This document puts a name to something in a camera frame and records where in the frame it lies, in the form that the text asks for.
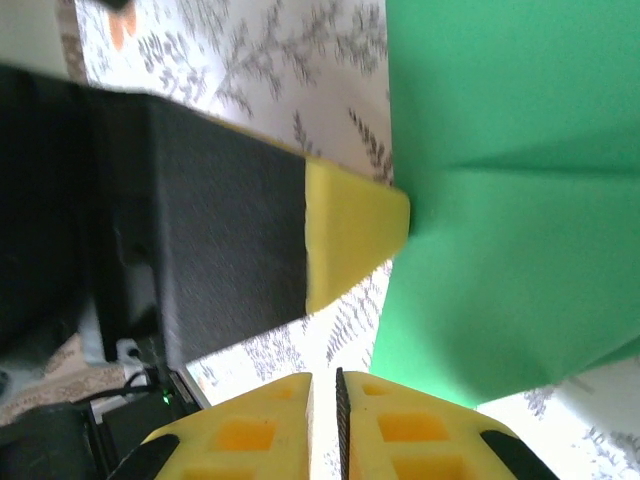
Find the white patterned fabric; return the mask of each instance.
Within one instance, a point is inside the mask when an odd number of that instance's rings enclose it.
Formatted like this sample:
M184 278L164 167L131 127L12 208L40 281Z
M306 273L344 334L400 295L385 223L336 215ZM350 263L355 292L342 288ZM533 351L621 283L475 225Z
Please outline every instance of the white patterned fabric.
M91 0L58 1L72 78L170 97L391 181L382 0L139 0L121 17ZM189 371L213 404L313 372L312 476L338 478L334 371L368 369L390 271L389 262L324 311ZM563 479L640 478L639 387L630 360L479 410Z

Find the black strip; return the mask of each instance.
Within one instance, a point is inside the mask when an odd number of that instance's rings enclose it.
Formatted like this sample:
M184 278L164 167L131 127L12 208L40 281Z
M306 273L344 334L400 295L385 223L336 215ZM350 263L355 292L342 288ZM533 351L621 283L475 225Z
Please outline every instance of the black strip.
M497 430L480 434L517 480L558 480L558 477L519 438Z
M351 440L351 402L342 368L336 370L336 419L338 420L338 442L340 448L340 474L349 480L349 450Z
M108 480L153 480L179 443L175 435L163 435L143 443L122 461Z

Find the green sheet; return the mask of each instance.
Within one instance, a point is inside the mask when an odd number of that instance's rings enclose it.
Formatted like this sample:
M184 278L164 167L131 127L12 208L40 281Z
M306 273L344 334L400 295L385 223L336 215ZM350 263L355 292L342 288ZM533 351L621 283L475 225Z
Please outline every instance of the green sheet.
M388 0L412 201L372 373L466 406L640 352L640 0Z

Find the folded green paper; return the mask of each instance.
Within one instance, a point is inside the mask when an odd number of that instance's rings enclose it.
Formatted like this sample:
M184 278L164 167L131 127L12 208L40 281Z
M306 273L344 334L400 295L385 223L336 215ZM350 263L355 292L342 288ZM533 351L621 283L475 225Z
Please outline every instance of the folded green paper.
M640 2L387 17L413 211L372 373L475 406L640 352Z

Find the yellow foam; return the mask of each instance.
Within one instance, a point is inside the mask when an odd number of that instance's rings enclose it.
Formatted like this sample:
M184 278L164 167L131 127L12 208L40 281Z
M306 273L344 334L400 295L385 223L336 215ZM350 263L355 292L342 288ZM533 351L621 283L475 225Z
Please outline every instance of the yellow foam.
M307 312L345 294L406 243L409 199L401 191L307 157Z
M311 374L299 373L153 432L180 444L158 480L308 480Z
M480 437L515 434L453 403L359 372L345 372L351 403L350 480L515 480Z

